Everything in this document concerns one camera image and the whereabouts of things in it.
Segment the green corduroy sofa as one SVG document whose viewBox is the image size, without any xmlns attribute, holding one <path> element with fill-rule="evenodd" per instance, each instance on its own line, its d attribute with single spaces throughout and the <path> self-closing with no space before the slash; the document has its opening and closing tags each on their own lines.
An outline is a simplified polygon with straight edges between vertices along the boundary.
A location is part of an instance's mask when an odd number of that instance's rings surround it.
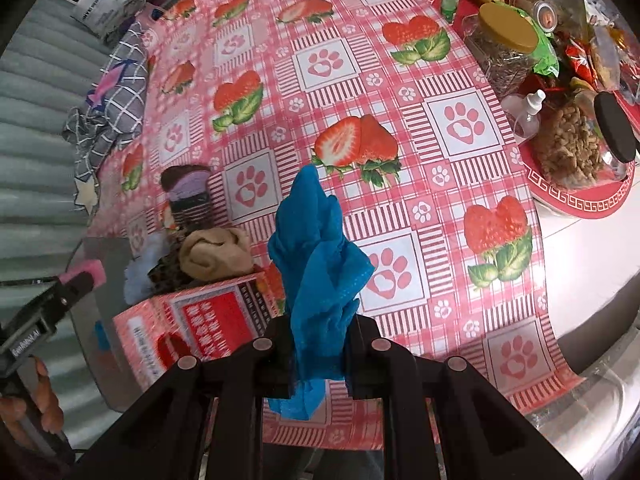
<svg viewBox="0 0 640 480">
<path fill-rule="evenodd" d="M 1 55 L 1 319 L 66 269 L 87 217 L 62 129 L 108 55 L 70 0 L 37 0 Z"/>
</svg>

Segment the jar with yellow lid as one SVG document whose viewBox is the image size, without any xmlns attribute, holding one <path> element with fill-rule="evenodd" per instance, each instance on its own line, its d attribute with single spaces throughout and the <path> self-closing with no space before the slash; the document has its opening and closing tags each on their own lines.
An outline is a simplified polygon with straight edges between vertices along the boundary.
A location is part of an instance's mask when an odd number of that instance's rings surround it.
<svg viewBox="0 0 640 480">
<path fill-rule="evenodd" d="M 533 71 L 538 36 L 510 6 L 483 3 L 462 20 L 463 40 L 499 99 L 520 88 Z"/>
</svg>

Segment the blue mesh cloth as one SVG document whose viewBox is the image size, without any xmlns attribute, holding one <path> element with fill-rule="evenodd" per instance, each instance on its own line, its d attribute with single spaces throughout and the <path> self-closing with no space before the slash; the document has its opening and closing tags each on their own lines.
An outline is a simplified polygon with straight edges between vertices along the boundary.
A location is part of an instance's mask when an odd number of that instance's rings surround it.
<svg viewBox="0 0 640 480">
<path fill-rule="evenodd" d="M 268 252 L 281 275 L 294 340 L 293 394 L 271 399 L 269 407 L 285 418 L 308 420 L 326 396 L 326 381 L 344 377 L 347 329 L 373 264 L 345 236 L 341 205 L 323 191 L 311 165 L 299 170 L 280 203 Z"/>
</svg>

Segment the pink red cardboard box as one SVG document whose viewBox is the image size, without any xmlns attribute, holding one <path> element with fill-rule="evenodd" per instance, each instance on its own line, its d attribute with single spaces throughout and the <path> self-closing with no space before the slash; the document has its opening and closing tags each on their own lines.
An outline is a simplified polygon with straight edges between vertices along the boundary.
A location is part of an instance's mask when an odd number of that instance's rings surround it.
<svg viewBox="0 0 640 480">
<path fill-rule="evenodd" d="M 230 356 L 279 315 L 262 272 L 154 296 L 114 317 L 122 350 L 145 390 L 184 356 Z"/>
</svg>

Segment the pink strawberry paw tablecloth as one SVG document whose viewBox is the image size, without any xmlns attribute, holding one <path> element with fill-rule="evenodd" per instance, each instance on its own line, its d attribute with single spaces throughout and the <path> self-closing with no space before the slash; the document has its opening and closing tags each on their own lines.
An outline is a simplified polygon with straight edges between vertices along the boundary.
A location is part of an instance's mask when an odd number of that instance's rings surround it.
<svg viewBox="0 0 640 480">
<path fill-rule="evenodd" d="M 206 218 L 270 265 L 277 209 L 314 165 L 370 259 L 359 295 L 413 353 L 459 353 L 521 412 L 579 384 L 547 311 L 540 227 L 480 66 L 425 0 L 179 0 L 142 35 L 140 136 L 100 170 L 90 234 L 134 255 L 179 215 L 195 165 Z"/>
</svg>

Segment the dark brown purple knit item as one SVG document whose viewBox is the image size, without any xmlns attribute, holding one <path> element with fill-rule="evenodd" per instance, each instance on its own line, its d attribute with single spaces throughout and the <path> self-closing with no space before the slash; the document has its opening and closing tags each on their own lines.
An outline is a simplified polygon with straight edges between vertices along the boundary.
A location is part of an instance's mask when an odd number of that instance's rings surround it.
<svg viewBox="0 0 640 480">
<path fill-rule="evenodd" d="M 211 175 L 209 168 L 203 165 L 171 166 L 160 175 L 160 185 L 179 228 L 195 231 L 214 226 L 208 188 Z"/>
</svg>

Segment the pink fuzzy cloth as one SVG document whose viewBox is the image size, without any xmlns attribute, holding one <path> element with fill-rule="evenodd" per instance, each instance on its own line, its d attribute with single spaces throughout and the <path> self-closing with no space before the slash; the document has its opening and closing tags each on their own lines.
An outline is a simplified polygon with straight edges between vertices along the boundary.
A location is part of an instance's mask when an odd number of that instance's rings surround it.
<svg viewBox="0 0 640 480">
<path fill-rule="evenodd" d="M 74 278 L 81 275 L 87 275 L 90 278 L 93 288 L 100 287 L 106 282 L 104 266 L 99 259 L 85 260 L 63 274 L 60 274 L 58 279 L 62 284 L 70 284 Z"/>
</svg>

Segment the light blue fluffy cloth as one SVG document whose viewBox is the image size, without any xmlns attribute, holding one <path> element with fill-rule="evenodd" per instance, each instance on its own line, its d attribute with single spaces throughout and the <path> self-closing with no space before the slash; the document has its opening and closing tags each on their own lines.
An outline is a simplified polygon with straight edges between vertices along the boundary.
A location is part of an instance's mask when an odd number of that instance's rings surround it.
<svg viewBox="0 0 640 480">
<path fill-rule="evenodd" d="M 152 296 L 153 282 L 149 278 L 149 272 L 168 252 L 169 242 L 166 233 L 156 231 L 145 240 L 137 258 L 133 258 L 127 264 L 124 271 L 124 300 L 128 306 L 134 306 Z"/>
</svg>

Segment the leopard print scarf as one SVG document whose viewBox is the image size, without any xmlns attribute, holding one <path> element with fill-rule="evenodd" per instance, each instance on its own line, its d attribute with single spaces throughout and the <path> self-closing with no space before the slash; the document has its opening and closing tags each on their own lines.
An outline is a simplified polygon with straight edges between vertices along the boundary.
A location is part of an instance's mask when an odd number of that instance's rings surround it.
<svg viewBox="0 0 640 480">
<path fill-rule="evenodd" d="M 153 295 L 165 295 L 189 288 L 193 278 L 183 272 L 180 266 L 179 252 L 173 250 L 157 261 L 156 266 L 149 270 Z"/>
</svg>

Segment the small clear spray bottle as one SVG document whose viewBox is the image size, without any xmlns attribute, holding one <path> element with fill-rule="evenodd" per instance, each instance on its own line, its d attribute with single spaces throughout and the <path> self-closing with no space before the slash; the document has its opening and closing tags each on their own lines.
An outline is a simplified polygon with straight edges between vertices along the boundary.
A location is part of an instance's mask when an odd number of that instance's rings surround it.
<svg viewBox="0 0 640 480">
<path fill-rule="evenodd" d="M 539 114 L 545 99 L 544 90 L 539 89 L 526 96 L 512 93 L 501 100 L 500 105 L 506 114 L 517 144 L 533 138 L 538 133 Z"/>
</svg>

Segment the jar of nuts black lid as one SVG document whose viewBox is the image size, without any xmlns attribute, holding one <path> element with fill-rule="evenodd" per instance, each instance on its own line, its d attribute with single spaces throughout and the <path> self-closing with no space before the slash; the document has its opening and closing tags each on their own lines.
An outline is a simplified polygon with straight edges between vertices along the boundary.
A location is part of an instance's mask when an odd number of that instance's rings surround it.
<svg viewBox="0 0 640 480">
<path fill-rule="evenodd" d="M 626 179 L 636 156 L 631 124 L 611 92 L 580 90 L 530 141 L 541 174 L 570 192 Z"/>
</svg>

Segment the grey plaid star blanket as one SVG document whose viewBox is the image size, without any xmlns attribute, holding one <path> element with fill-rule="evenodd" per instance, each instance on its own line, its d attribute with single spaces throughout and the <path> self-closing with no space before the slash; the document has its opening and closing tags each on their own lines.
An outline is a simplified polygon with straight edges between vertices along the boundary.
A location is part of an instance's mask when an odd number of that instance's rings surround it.
<svg viewBox="0 0 640 480">
<path fill-rule="evenodd" d="M 142 133 L 148 52 L 143 26 L 135 22 L 116 44 L 85 102 L 68 111 L 62 136 L 75 149 L 74 206 L 93 216 L 100 202 L 98 173 L 114 148 L 126 148 Z"/>
</svg>

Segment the beige cloth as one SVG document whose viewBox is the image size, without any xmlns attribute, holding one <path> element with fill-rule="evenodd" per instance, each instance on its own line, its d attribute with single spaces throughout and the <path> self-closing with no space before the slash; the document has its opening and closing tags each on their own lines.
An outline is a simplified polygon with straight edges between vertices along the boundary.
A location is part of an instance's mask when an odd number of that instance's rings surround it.
<svg viewBox="0 0 640 480">
<path fill-rule="evenodd" d="M 179 263 L 185 274 L 203 282 L 250 274 L 254 268 L 250 237 L 237 228 L 194 231 L 180 247 Z"/>
</svg>

